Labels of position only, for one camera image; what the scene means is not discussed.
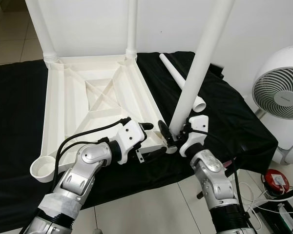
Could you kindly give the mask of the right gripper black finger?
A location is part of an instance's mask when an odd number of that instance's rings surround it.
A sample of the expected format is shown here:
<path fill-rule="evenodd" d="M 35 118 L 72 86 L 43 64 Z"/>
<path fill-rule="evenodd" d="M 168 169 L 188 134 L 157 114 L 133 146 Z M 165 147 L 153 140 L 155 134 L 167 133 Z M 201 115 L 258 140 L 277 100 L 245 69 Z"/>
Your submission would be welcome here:
<path fill-rule="evenodd" d="M 173 142 L 172 133 L 163 120 L 158 121 L 158 127 L 160 130 L 160 134 L 162 134 L 162 138 L 164 138 L 166 142 Z"/>

